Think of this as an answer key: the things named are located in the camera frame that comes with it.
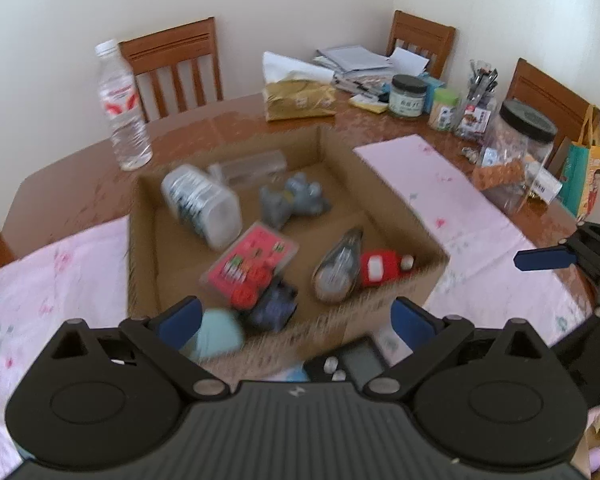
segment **colorful paper bag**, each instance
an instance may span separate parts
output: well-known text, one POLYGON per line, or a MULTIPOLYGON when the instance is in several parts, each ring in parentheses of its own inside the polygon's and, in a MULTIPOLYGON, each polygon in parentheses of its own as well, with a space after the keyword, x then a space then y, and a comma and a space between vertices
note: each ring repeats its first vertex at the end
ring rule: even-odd
POLYGON ((593 210, 600 186, 600 125, 593 127, 593 105, 587 109, 578 142, 571 143, 560 180, 558 197, 578 220, 585 219, 593 210))

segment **red toy car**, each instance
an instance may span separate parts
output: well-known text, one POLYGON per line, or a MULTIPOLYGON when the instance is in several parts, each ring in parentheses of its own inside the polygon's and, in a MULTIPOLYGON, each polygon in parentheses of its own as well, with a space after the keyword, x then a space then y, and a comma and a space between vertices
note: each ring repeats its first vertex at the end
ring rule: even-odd
POLYGON ((362 286, 378 286, 405 275, 413 268, 413 256, 395 251, 369 251, 360 258, 362 286))

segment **glossy table surface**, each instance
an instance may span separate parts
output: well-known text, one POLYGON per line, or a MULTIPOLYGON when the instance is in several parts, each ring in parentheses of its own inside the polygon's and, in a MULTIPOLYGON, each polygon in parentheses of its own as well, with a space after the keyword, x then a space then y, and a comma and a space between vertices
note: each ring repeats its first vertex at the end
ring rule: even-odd
MULTIPOLYGON (((208 104, 148 125, 154 157, 141 170, 121 171, 111 143, 104 140, 57 161, 21 184, 4 223, 2 235, 17 258, 56 240, 128 214, 130 190, 138 173, 166 162, 255 134, 323 123, 341 133, 351 146, 419 134, 447 160, 469 175, 473 166, 461 154, 471 143, 431 130, 424 118, 407 121, 388 113, 376 115, 349 105, 340 92, 334 117, 267 123, 260 94, 208 104)), ((554 202, 527 203, 510 217, 536 246, 555 244, 575 231, 573 216, 554 202)), ((571 268, 558 272, 584 309, 589 291, 571 268)))

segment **gray plush toy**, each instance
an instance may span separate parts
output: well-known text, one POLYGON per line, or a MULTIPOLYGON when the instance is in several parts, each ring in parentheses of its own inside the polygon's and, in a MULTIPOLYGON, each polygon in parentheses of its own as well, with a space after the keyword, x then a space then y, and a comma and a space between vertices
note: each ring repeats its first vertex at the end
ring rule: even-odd
POLYGON ((262 221, 280 230, 291 215, 318 216, 331 209, 331 204, 322 196, 320 183, 308 183, 304 173, 296 173, 286 181, 284 191, 262 186, 260 209, 262 221))

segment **glass jar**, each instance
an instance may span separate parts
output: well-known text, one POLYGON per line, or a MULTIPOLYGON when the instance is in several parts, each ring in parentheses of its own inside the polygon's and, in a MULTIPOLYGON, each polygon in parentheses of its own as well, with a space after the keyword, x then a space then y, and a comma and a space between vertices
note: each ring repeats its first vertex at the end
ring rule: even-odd
POLYGON ((391 81, 389 112, 395 117, 413 119, 422 114, 427 84, 417 77, 398 74, 391 81))
POLYGON ((474 185, 505 213, 516 213, 549 157, 557 131, 548 117, 531 106, 504 101, 487 129, 474 185))

